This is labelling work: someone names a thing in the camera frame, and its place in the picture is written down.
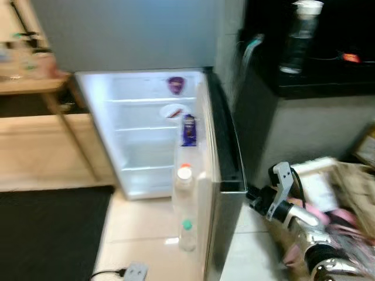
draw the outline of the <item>white paper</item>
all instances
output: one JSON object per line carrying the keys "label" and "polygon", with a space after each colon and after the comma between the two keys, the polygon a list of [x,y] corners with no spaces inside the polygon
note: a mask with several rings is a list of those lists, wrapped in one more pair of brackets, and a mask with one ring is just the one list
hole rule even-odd
{"label": "white paper", "polygon": [[336,196],[326,179],[326,173],[310,174],[301,177],[306,201],[321,212],[338,208]]}
{"label": "white paper", "polygon": [[375,139],[367,136],[359,147],[357,154],[372,166],[375,166]]}

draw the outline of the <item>power strip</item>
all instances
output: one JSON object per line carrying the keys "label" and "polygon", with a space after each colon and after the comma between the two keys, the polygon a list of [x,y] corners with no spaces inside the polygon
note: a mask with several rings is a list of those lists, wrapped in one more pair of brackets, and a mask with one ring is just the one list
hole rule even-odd
{"label": "power strip", "polygon": [[124,275],[124,281],[145,281],[148,267],[144,263],[132,262]]}

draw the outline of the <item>water bottle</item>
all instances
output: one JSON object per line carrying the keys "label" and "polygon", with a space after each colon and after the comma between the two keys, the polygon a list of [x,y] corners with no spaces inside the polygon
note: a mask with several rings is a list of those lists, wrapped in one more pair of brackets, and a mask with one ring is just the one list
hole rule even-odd
{"label": "water bottle", "polygon": [[18,73],[14,74],[13,79],[29,77],[36,68],[36,64],[32,57],[32,52],[26,42],[22,39],[21,34],[13,35],[14,43],[14,61],[18,68]]}
{"label": "water bottle", "polygon": [[193,220],[184,219],[180,226],[179,247],[186,252],[192,252],[196,248],[196,227]]}
{"label": "water bottle", "polygon": [[5,44],[0,42],[0,63],[10,61],[8,51],[5,47]]}
{"label": "water bottle", "polygon": [[194,217],[196,212],[195,179],[189,164],[181,165],[176,171],[172,203],[176,215],[181,219],[186,214]]}
{"label": "water bottle", "polygon": [[297,6],[296,18],[279,67],[289,74],[301,73],[323,7],[323,3],[316,0],[299,0],[294,4]]}

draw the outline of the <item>cable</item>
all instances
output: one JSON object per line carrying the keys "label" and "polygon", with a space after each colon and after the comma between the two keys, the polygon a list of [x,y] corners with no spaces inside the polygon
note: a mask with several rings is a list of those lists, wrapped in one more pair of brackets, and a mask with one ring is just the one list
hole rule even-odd
{"label": "cable", "polygon": [[299,192],[301,194],[301,199],[302,199],[302,206],[304,209],[306,209],[305,193],[304,193],[304,188],[302,187],[301,179],[299,178],[299,175],[297,174],[294,168],[291,167],[291,171],[294,174],[295,178],[297,179]]}
{"label": "cable", "polygon": [[238,75],[239,84],[242,86],[245,81],[246,72],[248,69],[249,62],[253,56],[254,49],[263,42],[264,34],[257,34],[252,41],[247,45],[245,52],[242,57],[241,70]]}
{"label": "cable", "polygon": [[318,57],[309,57],[311,60],[338,60],[340,57],[331,57],[329,59],[320,59]]}
{"label": "cable", "polygon": [[121,269],[119,269],[119,270],[102,270],[102,271],[98,271],[98,272],[94,273],[93,275],[91,275],[91,277],[89,278],[89,281],[90,281],[93,277],[95,277],[95,276],[97,276],[97,275],[99,275],[99,274],[103,274],[103,273],[115,273],[115,274],[118,275],[119,277],[124,277],[126,271],[127,271],[126,268],[121,268]]}

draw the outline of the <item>white bottle cap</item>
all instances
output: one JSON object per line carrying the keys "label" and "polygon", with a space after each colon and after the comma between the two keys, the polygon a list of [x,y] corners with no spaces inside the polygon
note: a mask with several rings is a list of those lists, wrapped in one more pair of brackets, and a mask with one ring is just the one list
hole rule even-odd
{"label": "white bottle cap", "polygon": [[323,3],[316,0],[299,0],[294,4],[298,6],[299,15],[320,15],[323,8]]}
{"label": "white bottle cap", "polygon": [[177,177],[182,184],[189,184],[192,181],[193,172],[190,166],[182,165],[180,169],[177,170]]}

